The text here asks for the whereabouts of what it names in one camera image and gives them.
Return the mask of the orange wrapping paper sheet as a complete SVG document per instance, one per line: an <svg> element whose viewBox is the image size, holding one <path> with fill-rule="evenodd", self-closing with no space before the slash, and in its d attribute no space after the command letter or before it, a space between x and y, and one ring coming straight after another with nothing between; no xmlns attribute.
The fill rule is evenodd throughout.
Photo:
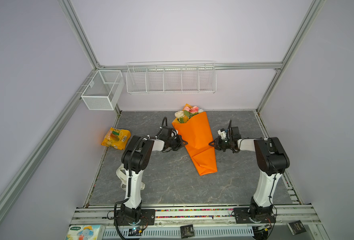
<svg viewBox="0 0 354 240"><path fill-rule="evenodd" d="M216 173L217 163L215 149L209 146L213 135L207 113L191 114L184 111L185 123L179 123L175 117L172 122L178 134L188 142L186 150L200 176Z"/></svg>

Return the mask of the cream fake rose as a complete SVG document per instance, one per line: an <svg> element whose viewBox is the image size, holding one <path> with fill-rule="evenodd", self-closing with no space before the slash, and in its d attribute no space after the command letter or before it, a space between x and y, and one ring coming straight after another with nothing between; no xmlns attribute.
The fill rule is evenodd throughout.
<svg viewBox="0 0 354 240"><path fill-rule="evenodd" d="M185 113L184 111L178 111L175 113L175 117L179 123L185 123Z"/></svg>

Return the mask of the dark pink fake rose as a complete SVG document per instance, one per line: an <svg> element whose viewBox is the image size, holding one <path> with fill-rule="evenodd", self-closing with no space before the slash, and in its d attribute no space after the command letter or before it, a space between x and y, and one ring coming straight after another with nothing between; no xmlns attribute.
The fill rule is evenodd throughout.
<svg viewBox="0 0 354 240"><path fill-rule="evenodd" d="M191 107L190 108L190 113L191 114L197 114L199 112L199 108L197 106Z"/></svg>

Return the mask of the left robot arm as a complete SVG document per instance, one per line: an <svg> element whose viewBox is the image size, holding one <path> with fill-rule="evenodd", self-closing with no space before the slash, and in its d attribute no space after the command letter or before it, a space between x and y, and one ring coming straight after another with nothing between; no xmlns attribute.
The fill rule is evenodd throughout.
<svg viewBox="0 0 354 240"><path fill-rule="evenodd" d="M152 152L177 151L188 144L179 134L160 138L133 136L122 156L126 176L126 195L119 201L120 213L132 224L139 223L142 217L142 178L149 164Z"/></svg>

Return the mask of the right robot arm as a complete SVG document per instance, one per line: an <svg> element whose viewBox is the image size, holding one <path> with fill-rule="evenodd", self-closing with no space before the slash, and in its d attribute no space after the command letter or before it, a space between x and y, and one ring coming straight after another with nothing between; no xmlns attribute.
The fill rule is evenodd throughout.
<svg viewBox="0 0 354 240"><path fill-rule="evenodd" d="M279 138L239 138L237 136L220 136L209 142L209 146L219 151L232 150L236 154L240 151L249 151L256 154L257 165L260 169L258 186L251 198L249 209L234 210L235 218L252 223L268 221L275 222L273 213L273 196L278 180L290 166L289 157L284 150Z"/></svg>

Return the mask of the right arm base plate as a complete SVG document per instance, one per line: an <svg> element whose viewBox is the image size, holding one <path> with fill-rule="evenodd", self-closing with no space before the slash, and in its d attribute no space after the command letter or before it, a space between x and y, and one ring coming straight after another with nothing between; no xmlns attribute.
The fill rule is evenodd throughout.
<svg viewBox="0 0 354 240"><path fill-rule="evenodd" d="M275 224L276 218L272 208L234 208L231 216L237 224Z"/></svg>

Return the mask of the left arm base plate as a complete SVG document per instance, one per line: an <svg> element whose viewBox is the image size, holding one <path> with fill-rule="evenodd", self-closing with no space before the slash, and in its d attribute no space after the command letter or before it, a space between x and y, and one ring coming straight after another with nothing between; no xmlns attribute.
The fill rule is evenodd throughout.
<svg viewBox="0 0 354 240"><path fill-rule="evenodd" d="M118 210L115 217L118 226L153 226L155 224L155 209L130 209Z"/></svg>

